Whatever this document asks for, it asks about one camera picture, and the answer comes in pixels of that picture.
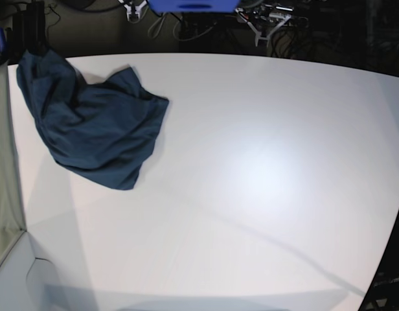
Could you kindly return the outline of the blue cylinder object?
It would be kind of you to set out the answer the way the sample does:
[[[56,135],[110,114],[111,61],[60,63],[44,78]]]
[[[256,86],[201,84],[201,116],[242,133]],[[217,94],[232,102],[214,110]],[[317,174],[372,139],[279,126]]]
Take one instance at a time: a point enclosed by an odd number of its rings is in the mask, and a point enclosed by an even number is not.
[[[0,27],[0,52],[4,53],[7,51],[6,36],[3,28]]]

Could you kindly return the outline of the grey-green fabric curtain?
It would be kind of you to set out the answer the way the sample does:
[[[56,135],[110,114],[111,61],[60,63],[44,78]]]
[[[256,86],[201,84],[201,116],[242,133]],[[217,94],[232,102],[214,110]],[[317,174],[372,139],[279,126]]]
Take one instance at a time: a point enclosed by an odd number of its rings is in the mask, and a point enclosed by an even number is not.
[[[0,66],[0,267],[26,229],[10,108],[8,66]]]

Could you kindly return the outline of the blue plastic bin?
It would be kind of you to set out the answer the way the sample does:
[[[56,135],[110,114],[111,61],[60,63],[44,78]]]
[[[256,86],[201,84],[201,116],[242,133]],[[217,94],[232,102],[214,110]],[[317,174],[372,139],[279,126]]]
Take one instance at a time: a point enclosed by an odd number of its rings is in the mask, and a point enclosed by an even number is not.
[[[165,12],[233,12],[239,0],[149,0],[150,7],[158,13]]]

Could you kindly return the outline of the dark blue t-shirt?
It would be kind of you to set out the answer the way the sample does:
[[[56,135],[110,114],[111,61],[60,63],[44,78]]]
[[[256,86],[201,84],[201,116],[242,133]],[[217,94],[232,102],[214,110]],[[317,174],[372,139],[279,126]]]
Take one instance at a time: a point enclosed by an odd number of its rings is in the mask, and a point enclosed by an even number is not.
[[[92,182],[131,190],[153,154],[169,101],[141,85],[131,67],[88,84],[63,57],[26,52],[17,84],[54,161]]]

